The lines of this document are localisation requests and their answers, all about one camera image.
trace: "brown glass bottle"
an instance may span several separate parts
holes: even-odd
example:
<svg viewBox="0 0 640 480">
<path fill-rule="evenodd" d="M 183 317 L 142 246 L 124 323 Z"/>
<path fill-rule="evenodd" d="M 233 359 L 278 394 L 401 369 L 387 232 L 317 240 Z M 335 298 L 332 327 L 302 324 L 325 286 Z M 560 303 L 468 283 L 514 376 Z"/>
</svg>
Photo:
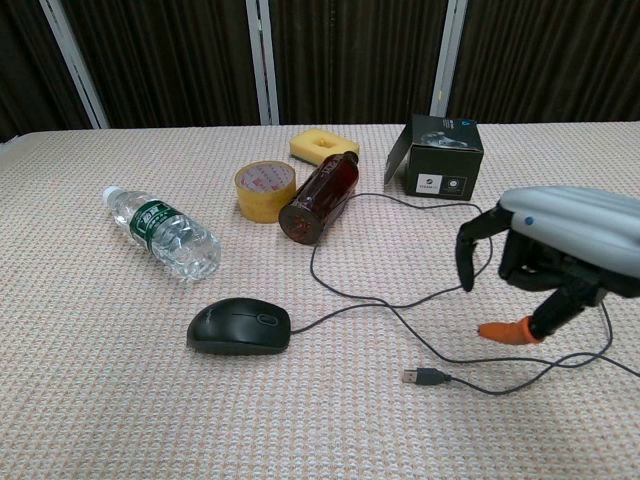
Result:
<svg viewBox="0 0 640 480">
<path fill-rule="evenodd" d="M 358 155 L 345 152 L 327 157 L 282 209 L 278 220 L 292 240 L 311 245 L 342 213 L 358 183 Z"/>
</svg>

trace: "black cable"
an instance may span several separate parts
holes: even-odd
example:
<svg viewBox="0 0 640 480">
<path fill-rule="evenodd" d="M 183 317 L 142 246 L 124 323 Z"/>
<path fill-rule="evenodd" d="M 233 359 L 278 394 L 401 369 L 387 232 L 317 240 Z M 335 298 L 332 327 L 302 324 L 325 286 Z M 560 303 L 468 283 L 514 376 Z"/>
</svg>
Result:
<svg viewBox="0 0 640 480">
<path fill-rule="evenodd" d="M 391 197 L 389 195 L 385 195 L 382 193 L 359 193 L 356 195 L 353 195 L 351 197 L 349 197 L 348 199 L 345 200 L 345 203 L 348 201 L 353 200 L 354 198 L 357 197 L 362 197 L 362 196 L 375 196 L 375 197 L 382 197 L 388 200 L 392 200 L 394 202 L 400 203 L 402 205 L 411 207 L 411 208 L 415 208 L 417 210 L 432 210 L 432 209 L 436 209 L 436 208 L 448 208 L 448 207 L 457 207 L 457 206 L 464 206 L 464 207 L 472 207 L 474 209 L 476 209 L 479 213 L 482 213 L 482 209 L 473 203 L 447 203 L 447 204 L 440 204 L 440 205 L 430 205 L 430 206 L 420 206 L 420 205 L 414 205 L 408 202 L 405 202 L 403 200 Z M 318 241 L 318 243 L 316 243 L 316 245 L 313 247 L 313 252 L 311 253 L 311 261 L 309 264 L 309 271 L 311 273 L 311 276 L 313 277 L 313 279 L 318 282 L 320 285 L 322 285 L 324 288 L 328 289 L 329 291 L 340 295 L 342 297 L 345 298 L 351 298 L 351 299 L 356 299 L 356 300 L 369 300 L 375 303 L 361 303 L 361 304 L 356 304 L 356 305 L 350 305 L 348 307 L 344 307 L 341 308 L 339 310 L 336 310 L 335 312 L 329 313 L 327 315 L 325 315 L 324 317 L 310 323 L 309 325 L 306 325 L 305 327 L 296 329 L 296 330 L 292 330 L 291 334 L 295 335 L 295 334 L 299 334 L 302 332 L 305 332 L 307 330 L 310 330 L 313 327 L 316 327 L 317 325 L 320 325 L 321 323 L 323 323 L 324 321 L 339 315 L 340 313 L 344 313 L 346 311 L 349 310 L 353 310 L 356 308 L 388 308 L 389 310 L 391 310 L 394 315 L 396 317 L 398 317 L 398 319 L 400 320 L 400 322 L 409 330 L 409 332 L 411 332 L 411 334 L 418 339 L 418 341 L 420 341 L 420 343 L 422 343 L 425 347 L 427 347 L 431 352 L 433 352 L 434 355 L 436 355 L 438 358 L 440 358 L 441 360 L 448 362 L 448 363 L 453 363 L 453 364 L 477 364 L 477 363 L 489 363 L 489 362 L 532 362 L 532 363 L 541 363 L 544 365 L 547 365 L 546 368 L 544 368 L 543 370 L 541 370 L 537 375 L 535 375 L 533 378 L 531 378 L 530 380 L 520 384 L 520 385 L 516 385 L 515 387 L 511 387 L 508 388 L 506 390 L 489 390 L 489 389 L 485 389 L 483 387 L 477 386 L 471 382 L 468 382 L 466 380 L 462 380 L 456 377 L 451 377 L 449 375 L 445 375 L 444 377 L 447 378 L 446 381 L 454 381 L 454 382 L 458 382 L 461 383 L 463 385 L 466 385 L 470 388 L 473 388 L 474 390 L 477 390 L 479 392 L 485 393 L 487 395 L 506 395 L 509 393 L 513 393 L 516 391 L 519 391 L 523 388 L 528 387 L 529 385 L 533 384 L 534 382 L 536 382 L 537 380 L 539 380 L 540 378 L 542 378 L 544 375 L 546 375 L 548 372 L 550 372 L 552 369 L 554 368 L 578 368 L 578 367 L 583 367 L 591 362 L 593 362 L 596 359 L 601 359 L 604 360 L 606 362 L 609 362 L 619 368 L 622 368 L 623 370 L 631 373 L 632 375 L 635 375 L 636 377 L 640 377 L 640 373 L 632 370 L 631 368 L 627 367 L 626 365 L 623 365 L 615 360 L 612 360 L 606 356 L 604 356 L 604 353 L 609 349 L 609 347 L 611 347 L 612 343 L 613 343 L 613 326 L 611 324 L 611 318 L 609 317 L 609 312 L 607 311 L 604 302 L 601 303 L 601 307 L 602 307 L 602 311 L 604 313 L 605 316 L 605 320 L 606 320 L 606 326 L 607 326 L 607 342 L 606 344 L 600 349 L 600 351 L 598 353 L 593 353 L 593 352 L 577 352 L 577 353 L 572 353 L 569 355 L 565 355 L 564 357 L 561 357 L 560 359 L 556 360 L 556 361 L 550 361 L 550 360 L 545 360 L 545 359 L 541 359 L 541 358 L 535 358 L 535 357 L 490 357 L 490 358 L 479 358 L 479 359 L 469 359 L 469 360 L 459 360 L 459 359 L 454 359 L 454 358 L 450 358 L 447 357 L 446 355 L 441 354 L 439 351 L 437 351 L 433 346 L 431 346 L 431 344 L 429 344 L 429 342 L 427 342 L 424 338 L 422 338 L 420 336 L 420 334 L 418 334 L 418 332 L 416 332 L 411 325 L 409 325 L 407 323 L 407 321 L 402 317 L 402 315 L 400 315 L 400 313 L 398 312 L 399 309 L 406 309 L 406 308 L 412 308 L 415 307 L 417 305 L 420 305 L 422 303 L 425 303 L 429 300 L 432 300 L 433 298 L 436 298 L 440 295 L 446 294 L 446 293 L 450 293 L 453 291 L 456 291 L 460 288 L 462 288 L 462 285 L 457 285 L 454 287 L 448 287 L 442 290 L 439 290 L 435 293 L 432 293 L 430 295 L 427 295 L 415 302 L 406 304 L 406 305 L 392 305 L 389 302 L 387 302 L 386 300 L 382 299 L 382 298 L 378 298 L 378 297 L 372 297 L 372 296 L 364 296 L 364 295 L 353 295 L 353 294 L 349 294 L 349 293 L 345 293 L 342 292 L 340 290 L 338 290 L 335 287 L 332 287 L 331 285 L 329 285 L 328 283 L 326 283 L 325 281 L 323 281 L 322 279 L 320 279 L 318 277 L 318 275 L 315 272 L 314 269 L 314 263 L 315 263 L 315 258 L 316 258 L 316 252 L 318 250 L 318 248 L 320 247 L 321 244 L 321 240 L 322 237 L 320 239 L 320 241 Z M 478 269 L 478 271 L 475 273 L 475 276 L 477 277 L 478 275 L 480 275 L 482 272 L 484 272 L 484 270 L 489 266 L 489 264 L 491 263 L 491 260 L 493 258 L 493 242 L 491 240 L 491 238 L 488 239 L 489 240 L 489 256 L 486 260 L 486 262 L 482 265 L 482 267 L 480 269 Z M 565 362 L 571 358 L 576 358 L 576 357 L 589 357 L 586 360 L 579 362 L 579 363 L 572 363 L 572 364 L 565 364 Z"/>
</svg>

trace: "black mouse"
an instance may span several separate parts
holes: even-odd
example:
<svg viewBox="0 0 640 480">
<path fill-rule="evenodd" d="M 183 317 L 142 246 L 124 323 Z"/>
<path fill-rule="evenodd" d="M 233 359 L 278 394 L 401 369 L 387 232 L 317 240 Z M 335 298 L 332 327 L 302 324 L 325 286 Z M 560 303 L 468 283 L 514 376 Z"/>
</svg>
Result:
<svg viewBox="0 0 640 480">
<path fill-rule="evenodd" d="M 187 345 L 224 355 L 280 353 L 289 346 L 291 320 L 283 308 L 253 298 L 227 298 L 198 313 Z"/>
</svg>

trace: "white logo on box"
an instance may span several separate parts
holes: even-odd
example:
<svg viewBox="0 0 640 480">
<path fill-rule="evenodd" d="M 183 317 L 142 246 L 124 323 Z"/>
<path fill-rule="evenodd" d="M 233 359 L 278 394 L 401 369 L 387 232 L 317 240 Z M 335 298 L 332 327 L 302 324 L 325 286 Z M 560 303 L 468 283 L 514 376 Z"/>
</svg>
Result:
<svg viewBox="0 0 640 480">
<path fill-rule="evenodd" d="M 418 175 L 416 193 L 440 193 L 441 183 L 442 175 L 427 175 L 426 173 L 421 173 Z"/>
</svg>

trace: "packing tape roll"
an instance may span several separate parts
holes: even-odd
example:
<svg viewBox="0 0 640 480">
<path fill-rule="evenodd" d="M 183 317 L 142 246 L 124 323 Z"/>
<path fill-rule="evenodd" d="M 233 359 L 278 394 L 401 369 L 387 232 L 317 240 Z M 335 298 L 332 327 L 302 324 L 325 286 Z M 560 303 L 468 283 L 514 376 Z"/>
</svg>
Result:
<svg viewBox="0 0 640 480">
<path fill-rule="evenodd" d="M 256 223 L 275 223 L 296 194 L 296 171 L 282 162 L 255 162 L 236 173 L 235 183 L 242 214 Z"/>
</svg>

